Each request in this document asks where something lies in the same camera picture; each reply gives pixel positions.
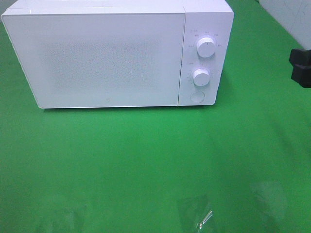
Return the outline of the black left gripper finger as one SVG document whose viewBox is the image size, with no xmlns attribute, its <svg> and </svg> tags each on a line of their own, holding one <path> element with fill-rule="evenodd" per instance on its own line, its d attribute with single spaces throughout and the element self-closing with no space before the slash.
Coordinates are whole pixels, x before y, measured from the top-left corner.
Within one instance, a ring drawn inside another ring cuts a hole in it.
<svg viewBox="0 0 311 233">
<path fill-rule="evenodd" d="M 303 88 L 311 87 L 311 66 L 294 65 L 291 79 Z"/>
</svg>

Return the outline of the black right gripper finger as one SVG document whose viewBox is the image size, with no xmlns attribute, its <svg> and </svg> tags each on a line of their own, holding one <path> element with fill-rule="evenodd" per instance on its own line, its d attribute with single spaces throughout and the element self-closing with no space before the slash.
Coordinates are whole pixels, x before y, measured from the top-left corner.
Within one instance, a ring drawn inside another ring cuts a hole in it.
<svg viewBox="0 0 311 233">
<path fill-rule="evenodd" d="M 311 50 L 292 49 L 289 62 L 291 65 L 310 66 L 311 65 Z"/>
</svg>

